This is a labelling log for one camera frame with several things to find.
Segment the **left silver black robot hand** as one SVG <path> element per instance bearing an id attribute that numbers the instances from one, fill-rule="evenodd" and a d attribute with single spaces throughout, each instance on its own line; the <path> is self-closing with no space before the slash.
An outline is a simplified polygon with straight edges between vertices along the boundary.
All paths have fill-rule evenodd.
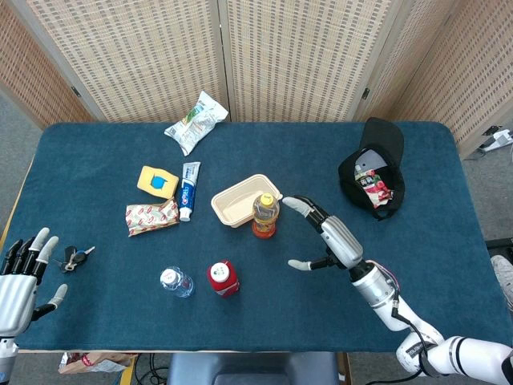
<path id="1" fill-rule="evenodd" d="M 1 337 L 15 338 L 34 321 L 56 310 L 64 300 L 68 285 L 58 287 L 49 302 L 36 306 L 38 288 L 59 238 L 42 228 L 27 240 L 17 240 L 1 264 Z"/>

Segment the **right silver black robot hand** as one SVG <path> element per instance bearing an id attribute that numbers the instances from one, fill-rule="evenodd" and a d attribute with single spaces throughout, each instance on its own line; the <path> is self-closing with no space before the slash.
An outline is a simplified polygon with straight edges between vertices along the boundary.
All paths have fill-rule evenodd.
<path id="1" fill-rule="evenodd" d="M 316 261 L 288 260 L 296 270 L 311 271 L 337 266 L 351 269 L 362 261 L 363 247 L 345 224 L 336 216 L 328 214 L 308 197 L 284 197 L 282 202 L 299 212 L 320 234 L 326 244 L 327 256 Z"/>

